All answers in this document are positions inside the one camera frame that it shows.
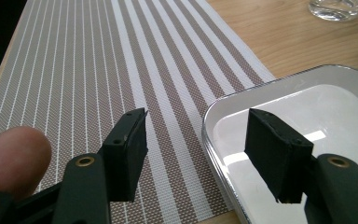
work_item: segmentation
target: wooden table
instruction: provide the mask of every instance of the wooden table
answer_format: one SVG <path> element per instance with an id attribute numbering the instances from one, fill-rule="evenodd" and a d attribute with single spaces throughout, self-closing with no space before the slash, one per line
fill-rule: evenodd
<path id="1" fill-rule="evenodd" d="M 321 64 L 358 69 L 358 18 L 330 22 L 308 12 L 308 0 L 208 0 L 275 77 Z M 234 212 L 202 223 L 239 223 Z"/>

